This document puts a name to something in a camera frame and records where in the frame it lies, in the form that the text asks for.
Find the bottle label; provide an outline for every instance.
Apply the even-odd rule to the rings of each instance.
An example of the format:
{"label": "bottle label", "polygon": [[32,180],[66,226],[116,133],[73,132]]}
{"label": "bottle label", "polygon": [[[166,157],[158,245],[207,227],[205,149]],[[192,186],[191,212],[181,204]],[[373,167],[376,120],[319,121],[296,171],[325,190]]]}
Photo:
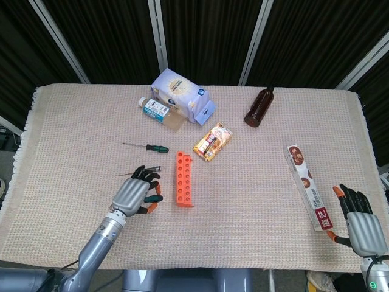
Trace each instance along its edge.
{"label": "bottle label", "polygon": [[143,112],[149,117],[152,117],[162,123],[164,121],[164,117],[169,112],[169,108],[154,99],[149,99],[143,108]]}

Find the orange test tube rack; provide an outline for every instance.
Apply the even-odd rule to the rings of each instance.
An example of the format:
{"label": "orange test tube rack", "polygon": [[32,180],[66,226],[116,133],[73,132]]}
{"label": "orange test tube rack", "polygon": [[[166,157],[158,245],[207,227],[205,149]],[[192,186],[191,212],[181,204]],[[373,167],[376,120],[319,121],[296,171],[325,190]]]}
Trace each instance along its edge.
{"label": "orange test tube rack", "polygon": [[191,204],[190,187],[190,155],[182,151],[177,153],[177,197],[176,202],[179,207],[193,207]]}

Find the brown glass bottle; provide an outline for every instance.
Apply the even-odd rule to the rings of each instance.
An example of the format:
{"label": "brown glass bottle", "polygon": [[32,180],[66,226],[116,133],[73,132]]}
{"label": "brown glass bottle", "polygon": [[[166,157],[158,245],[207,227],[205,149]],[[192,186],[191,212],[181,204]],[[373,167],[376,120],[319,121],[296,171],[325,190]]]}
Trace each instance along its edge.
{"label": "brown glass bottle", "polygon": [[246,124],[251,127],[257,127],[260,125],[264,115],[273,101],[273,90],[273,87],[268,87],[258,94],[250,111],[244,117]]}

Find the black curtain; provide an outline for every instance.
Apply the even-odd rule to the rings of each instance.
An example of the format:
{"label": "black curtain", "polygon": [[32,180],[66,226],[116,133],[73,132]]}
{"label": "black curtain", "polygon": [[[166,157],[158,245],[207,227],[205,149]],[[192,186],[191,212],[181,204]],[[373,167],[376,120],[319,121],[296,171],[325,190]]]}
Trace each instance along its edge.
{"label": "black curtain", "polygon": [[24,128],[37,86],[80,82],[28,1],[0,2],[0,116]]}
{"label": "black curtain", "polygon": [[159,67],[146,0],[44,0],[92,83],[151,84]]}
{"label": "black curtain", "polygon": [[161,0],[169,68],[201,85],[238,85],[260,0]]}
{"label": "black curtain", "polygon": [[247,81],[335,88],[389,30],[384,0],[274,1]]}
{"label": "black curtain", "polygon": [[389,163],[389,52],[351,89],[360,96],[377,164]]}

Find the red label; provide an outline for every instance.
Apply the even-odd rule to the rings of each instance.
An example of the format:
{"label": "red label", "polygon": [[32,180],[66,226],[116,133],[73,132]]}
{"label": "red label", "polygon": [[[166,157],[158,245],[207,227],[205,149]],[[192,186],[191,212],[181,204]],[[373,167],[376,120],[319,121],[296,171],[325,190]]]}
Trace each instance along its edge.
{"label": "red label", "polygon": [[323,230],[332,228],[331,220],[329,219],[326,208],[319,208],[315,210],[316,217]]}

